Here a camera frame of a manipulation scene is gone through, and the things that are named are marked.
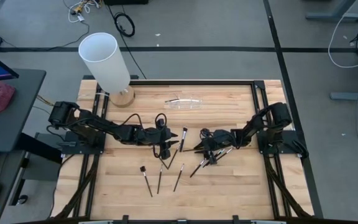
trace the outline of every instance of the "wooden lamp base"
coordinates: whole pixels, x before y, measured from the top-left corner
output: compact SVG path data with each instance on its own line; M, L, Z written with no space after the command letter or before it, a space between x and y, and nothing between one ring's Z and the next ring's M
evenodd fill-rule
M119 108L127 107L135 100L134 89L130 86L125 89L127 91L122 91L120 93L110 95L111 102Z

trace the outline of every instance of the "white lamp shade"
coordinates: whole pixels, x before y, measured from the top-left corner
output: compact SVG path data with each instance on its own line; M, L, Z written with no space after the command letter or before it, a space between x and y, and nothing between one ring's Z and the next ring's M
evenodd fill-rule
M87 36L81 42L78 53L104 91L118 93L129 85L131 77L117 40L111 34Z

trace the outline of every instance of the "clear plastic object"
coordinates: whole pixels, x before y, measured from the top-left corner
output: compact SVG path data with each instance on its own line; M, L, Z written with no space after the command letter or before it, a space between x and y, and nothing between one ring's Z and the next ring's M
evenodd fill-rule
M203 105L201 96L194 94L171 94L170 100L165 101L170 109L175 110L195 110Z

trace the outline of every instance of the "wooden table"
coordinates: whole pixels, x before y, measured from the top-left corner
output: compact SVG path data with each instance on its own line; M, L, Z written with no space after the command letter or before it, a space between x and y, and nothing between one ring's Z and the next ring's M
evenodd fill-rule
M269 104L285 102L279 80L265 80ZM135 102L127 108L108 105L106 119L122 123L132 113L139 113L146 127L154 125L155 116L165 113L168 127L173 133L182 134L188 128L184 150L200 142L200 129L210 130L242 128L255 114L252 92L245 85L136 85ZM91 110L95 80L83 80L78 95L82 109ZM165 104L172 94L202 96L202 108L174 110ZM129 124L137 124L133 118ZM298 203L313 214L301 161L294 154L282 154L281 162L287 188ZM62 210L78 186L83 156L70 159L61 169L55 192L52 216ZM160 193L157 195L158 174L161 162L154 158L150 147L128 146L107 136L105 151L101 156L91 213L92 220L120 220L129 215L130 220L231 220L272 219L269 189L264 159L259 153L256 138L239 150L233 150L216 166L200 169L190 174L203 159L201 154L178 153L169 170L163 168ZM185 164L176 192L173 192L178 173ZM153 197L150 197L143 173L146 166ZM83 214L86 194L83 196ZM280 191L276 188L280 214L284 215Z

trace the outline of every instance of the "gray floor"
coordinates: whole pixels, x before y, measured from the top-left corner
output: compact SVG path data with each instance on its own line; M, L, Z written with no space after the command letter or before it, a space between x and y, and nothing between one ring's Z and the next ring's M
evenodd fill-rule
M67 4L76 3L66 0ZM282 47L324 47L335 23L306 21L306 11L329 11L338 1L270 0ZM112 7L114 12L121 7ZM257 0L153 0L145 6L125 6L136 25L130 47L237 46L274 47L262 1ZM358 1L352 9L358 12ZM90 32L117 36L104 8L85 14ZM0 10L0 35L17 47L53 47L77 39L86 27L67 21L61 1L6 0ZM350 47L358 24L341 24L333 47ZM148 78L281 79L273 52L134 52ZM140 75L129 54L123 52L131 74ZM331 91L358 91L358 68L343 69L326 53L284 53L298 112L310 151L324 217L358 220L358 139L353 102L331 101ZM341 65L358 64L352 53L333 54ZM75 101L88 69L75 52L0 53L14 68L47 71L40 94L53 101ZM36 102L37 106L50 110ZM48 115L34 109L25 132L45 133ZM53 182L30 182L31 201L7 207L1 223L45 218L50 210Z

